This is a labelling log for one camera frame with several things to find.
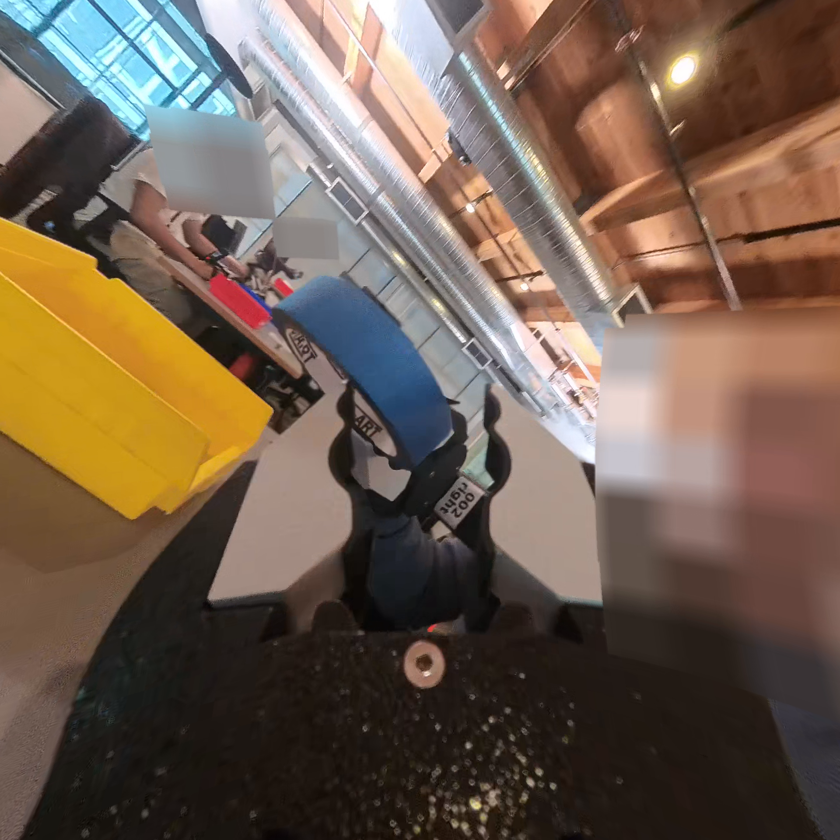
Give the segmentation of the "large paned window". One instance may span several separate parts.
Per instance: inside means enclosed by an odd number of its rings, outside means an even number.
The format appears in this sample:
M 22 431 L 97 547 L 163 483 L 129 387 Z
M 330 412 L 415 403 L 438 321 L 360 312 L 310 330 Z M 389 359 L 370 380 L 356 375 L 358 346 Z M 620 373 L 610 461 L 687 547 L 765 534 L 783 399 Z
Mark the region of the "large paned window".
M 134 135 L 148 106 L 233 116 L 196 2 L 2 1 L 2 53 L 43 88 L 79 88 Z

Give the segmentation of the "red storage bin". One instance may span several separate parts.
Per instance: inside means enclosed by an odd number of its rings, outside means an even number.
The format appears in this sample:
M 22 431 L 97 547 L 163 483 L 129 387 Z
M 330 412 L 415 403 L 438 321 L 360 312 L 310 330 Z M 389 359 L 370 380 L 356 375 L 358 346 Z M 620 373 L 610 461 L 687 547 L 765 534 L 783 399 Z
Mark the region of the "red storage bin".
M 261 329 L 271 321 L 265 301 L 234 279 L 216 274 L 209 281 L 209 292 L 252 329 Z

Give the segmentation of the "light wooden desk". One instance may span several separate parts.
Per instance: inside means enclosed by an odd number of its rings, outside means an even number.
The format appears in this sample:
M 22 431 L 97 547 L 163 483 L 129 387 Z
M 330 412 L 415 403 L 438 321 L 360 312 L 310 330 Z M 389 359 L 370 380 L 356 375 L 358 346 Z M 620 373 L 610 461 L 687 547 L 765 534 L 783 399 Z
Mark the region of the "light wooden desk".
M 258 329 L 250 327 L 235 312 L 215 298 L 209 288 L 208 280 L 202 279 L 190 269 L 167 255 L 161 256 L 159 263 L 171 275 L 175 282 L 186 289 L 195 299 L 200 300 L 204 305 L 212 309 L 216 315 L 228 323 L 245 339 L 254 344 L 263 354 L 277 363 L 291 377 L 298 380 L 302 376 L 307 375 L 305 367 L 275 327 L 269 324 Z

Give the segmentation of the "silver ventilation duct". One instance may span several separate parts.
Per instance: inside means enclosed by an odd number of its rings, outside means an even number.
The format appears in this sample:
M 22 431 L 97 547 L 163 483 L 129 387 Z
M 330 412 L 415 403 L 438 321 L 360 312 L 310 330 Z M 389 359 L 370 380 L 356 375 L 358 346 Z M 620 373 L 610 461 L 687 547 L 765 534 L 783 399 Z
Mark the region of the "silver ventilation duct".
M 483 337 L 490 356 L 536 399 L 542 378 L 523 349 L 522 322 L 356 95 L 285 2 L 244 2 L 240 54 L 374 209 L 389 235 Z
M 461 52 L 451 72 L 464 119 L 458 140 L 567 309 L 602 350 L 605 331 L 616 326 L 616 289 L 547 152 L 475 49 Z

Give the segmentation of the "yellow storage bin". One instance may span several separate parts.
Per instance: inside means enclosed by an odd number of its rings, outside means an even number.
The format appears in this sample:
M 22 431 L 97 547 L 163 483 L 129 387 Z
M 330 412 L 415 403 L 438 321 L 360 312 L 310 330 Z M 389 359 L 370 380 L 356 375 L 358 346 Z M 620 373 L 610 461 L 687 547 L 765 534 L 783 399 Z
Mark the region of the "yellow storage bin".
M 2 434 L 134 520 L 214 484 L 272 414 L 93 257 L 2 219 Z

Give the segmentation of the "dark office chair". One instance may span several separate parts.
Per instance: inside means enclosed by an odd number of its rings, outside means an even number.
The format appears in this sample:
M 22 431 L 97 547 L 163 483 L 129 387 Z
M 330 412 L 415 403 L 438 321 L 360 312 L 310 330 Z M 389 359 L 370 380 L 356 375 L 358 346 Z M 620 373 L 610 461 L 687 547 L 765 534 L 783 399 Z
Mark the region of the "dark office chair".
M 100 99 L 86 96 L 51 117 L 13 155 L 1 174 L 1 216 L 21 214 L 45 191 L 46 204 L 30 212 L 26 225 L 39 233 L 52 224 L 69 229 L 137 138 Z

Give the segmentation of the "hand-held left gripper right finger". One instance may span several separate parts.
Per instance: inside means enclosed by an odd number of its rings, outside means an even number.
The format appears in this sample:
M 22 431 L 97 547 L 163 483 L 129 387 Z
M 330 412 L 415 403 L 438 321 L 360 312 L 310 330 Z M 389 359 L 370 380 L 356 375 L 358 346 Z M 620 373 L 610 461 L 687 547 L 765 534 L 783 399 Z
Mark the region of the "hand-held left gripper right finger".
M 582 462 L 497 385 L 487 392 L 485 422 L 487 463 L 497 445 L 506 469 L 490 495 L 492 593 L 525 605 L 536 624 L 556 624 L 564 606 L 601 610 L 595 495 Z

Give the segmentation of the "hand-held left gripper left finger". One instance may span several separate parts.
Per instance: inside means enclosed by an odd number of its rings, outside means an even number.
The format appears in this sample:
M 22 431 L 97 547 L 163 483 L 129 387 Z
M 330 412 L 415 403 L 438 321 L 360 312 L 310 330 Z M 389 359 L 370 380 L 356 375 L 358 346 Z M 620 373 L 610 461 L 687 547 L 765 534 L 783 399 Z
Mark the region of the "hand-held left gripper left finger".
M 270 627 L 311 627 L 322 604 L 364 606 L 371 521 L 348 485 L 354 395 L 326 395 L 259 456 L 208 592 L 221 612 L 269 608 Z

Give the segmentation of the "blue masking tape roll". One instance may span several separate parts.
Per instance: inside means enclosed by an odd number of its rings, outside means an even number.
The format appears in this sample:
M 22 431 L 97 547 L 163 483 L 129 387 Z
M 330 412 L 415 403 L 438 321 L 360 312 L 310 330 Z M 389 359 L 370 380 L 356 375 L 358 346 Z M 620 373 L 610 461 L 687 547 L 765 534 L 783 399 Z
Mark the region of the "blue masking tape roll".
M 350 477 L 385 502 L 451 438 L 448 399 L 400 323 L 364 288 L 319 276 L 271 320 L 349 434 Z

